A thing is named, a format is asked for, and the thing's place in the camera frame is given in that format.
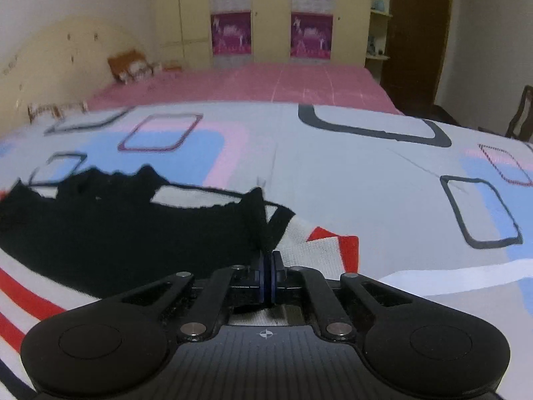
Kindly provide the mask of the orange white pillow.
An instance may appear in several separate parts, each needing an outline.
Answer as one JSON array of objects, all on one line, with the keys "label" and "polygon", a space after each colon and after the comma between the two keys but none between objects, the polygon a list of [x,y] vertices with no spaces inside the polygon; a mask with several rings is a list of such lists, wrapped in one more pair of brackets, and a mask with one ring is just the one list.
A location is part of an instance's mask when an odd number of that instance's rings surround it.
[{"label": "orange white pillow", "polygon": [[133,49],[108,58],[108,66],[116,82],[128,84],[154,75],[146,55]]}]

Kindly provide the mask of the dark wooden chair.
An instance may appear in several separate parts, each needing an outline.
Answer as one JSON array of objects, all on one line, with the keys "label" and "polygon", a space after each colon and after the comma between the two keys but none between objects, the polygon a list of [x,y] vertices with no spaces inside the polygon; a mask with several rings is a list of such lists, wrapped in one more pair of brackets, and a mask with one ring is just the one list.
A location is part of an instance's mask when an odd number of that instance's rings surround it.
[{"label": "dark wooden chair", "polygon": [[516,139],[522,142],[532,141],[533,132],[533,87],[525,85],[521,94],[519,107],[516,114],[510,120],[504,134],[506,138]]}]

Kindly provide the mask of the striped red black white sweater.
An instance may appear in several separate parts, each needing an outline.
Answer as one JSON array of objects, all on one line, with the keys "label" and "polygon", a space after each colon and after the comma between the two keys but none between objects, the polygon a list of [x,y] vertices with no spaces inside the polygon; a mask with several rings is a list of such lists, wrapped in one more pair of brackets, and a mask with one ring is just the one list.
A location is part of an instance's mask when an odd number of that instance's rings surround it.
[{"label": "striped red black white sweater", "polygon": [[245,193],[96,168],[1,195],[1,396],[33,399],[20,349],[39,321],[167,275],[199,278],[280,252],[329,279],[359,267],[359,239]]}]

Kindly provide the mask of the patterned grey pink blue bedspread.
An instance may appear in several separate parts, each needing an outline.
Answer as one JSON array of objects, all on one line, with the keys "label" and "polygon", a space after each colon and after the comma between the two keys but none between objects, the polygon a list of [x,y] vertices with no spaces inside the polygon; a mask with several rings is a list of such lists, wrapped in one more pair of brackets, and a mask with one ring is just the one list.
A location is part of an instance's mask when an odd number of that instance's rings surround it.
[{"label": "patterned grey pink blue bedspread", "polygon": [[187,271],[29,329],[33,399],[529,399],[532,146],[431,120],[304,104],[124,107],[1,141],[1,195],[96,168],[245,193],[359,239],[320,339],[269,299],[204,341],[177,337]]}]

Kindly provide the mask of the pink bed sheet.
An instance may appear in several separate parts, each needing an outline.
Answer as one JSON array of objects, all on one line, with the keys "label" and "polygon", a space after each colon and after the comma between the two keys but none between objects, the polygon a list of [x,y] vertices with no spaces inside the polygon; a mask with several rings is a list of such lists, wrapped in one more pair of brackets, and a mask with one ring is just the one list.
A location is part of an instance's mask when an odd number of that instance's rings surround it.
[{"label": "pink bed sheet", "polygon": [[400,113],[386,91],[362,67],[289,63],[162,71],[128,84],[113,83],[90,98],[88,107],[96,111],[207,101],[305,103]]}]

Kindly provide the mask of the dark brown wooden door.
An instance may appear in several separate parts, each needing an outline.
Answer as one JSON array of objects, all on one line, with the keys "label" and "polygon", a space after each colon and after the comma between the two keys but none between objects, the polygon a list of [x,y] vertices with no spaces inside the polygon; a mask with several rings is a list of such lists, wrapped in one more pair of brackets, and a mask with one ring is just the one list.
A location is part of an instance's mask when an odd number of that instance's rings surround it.
[{"label": "dark brown wooden door", "polygon": [[405,115],[428,117],[444,64],[451,0],[390,0],[381,87]]}]

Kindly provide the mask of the cream curved headboard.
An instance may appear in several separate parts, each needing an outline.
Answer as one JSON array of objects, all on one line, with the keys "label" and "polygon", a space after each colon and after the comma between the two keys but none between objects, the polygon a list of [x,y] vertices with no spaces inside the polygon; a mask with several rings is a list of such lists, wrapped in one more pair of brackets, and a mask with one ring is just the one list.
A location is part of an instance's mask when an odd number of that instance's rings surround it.
[{"label": "cream curved headboard", "polygon": [[127,29],[74,16],[40,30],[1,65],[1,133],[29,122],[29,105],[83,102],[113,80],[108,58],[145,46]]}]

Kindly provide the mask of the floral pillow at bed edge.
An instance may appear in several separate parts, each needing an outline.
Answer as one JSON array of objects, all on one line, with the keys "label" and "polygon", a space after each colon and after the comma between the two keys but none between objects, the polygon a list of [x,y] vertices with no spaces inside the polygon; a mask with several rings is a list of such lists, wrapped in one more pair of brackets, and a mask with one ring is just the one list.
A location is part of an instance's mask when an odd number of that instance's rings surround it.
[{"label": "floral pillow at bed edge", "polygon": [[88,104],[84,101],[62,104],[29,104],[27,107],[27,114],[31,124],[52,120],[65,120],[67,117],[86,114],[87,112]]}]

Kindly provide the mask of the cream yellow wardrobe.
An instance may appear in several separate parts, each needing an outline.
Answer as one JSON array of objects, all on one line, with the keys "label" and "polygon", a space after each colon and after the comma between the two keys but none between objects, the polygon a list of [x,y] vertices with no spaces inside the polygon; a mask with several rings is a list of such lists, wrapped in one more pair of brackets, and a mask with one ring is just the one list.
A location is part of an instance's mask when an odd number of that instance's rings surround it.
[{"label": "cream yellow wardrobe", "polygon": [[290,57],[291,14],[333,16],[331,62],[363,65],[370,0],[154,0],[157,51],[185,69],[213,67],[212,15],[250,12],[252,62],[318,62]]}]

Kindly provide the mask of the cream open shelf unit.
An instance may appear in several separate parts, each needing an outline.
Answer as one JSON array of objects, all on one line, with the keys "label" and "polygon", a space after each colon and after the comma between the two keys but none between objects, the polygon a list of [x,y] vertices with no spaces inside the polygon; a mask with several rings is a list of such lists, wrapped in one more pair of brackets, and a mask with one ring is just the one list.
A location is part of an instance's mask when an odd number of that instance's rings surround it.
[{"label": "cream open shelf unit", "polygon": [[370,0],[365,68],[377,83],[381,82],[384,63],[389,60],[387,29],[391,19],[390,0]]}]

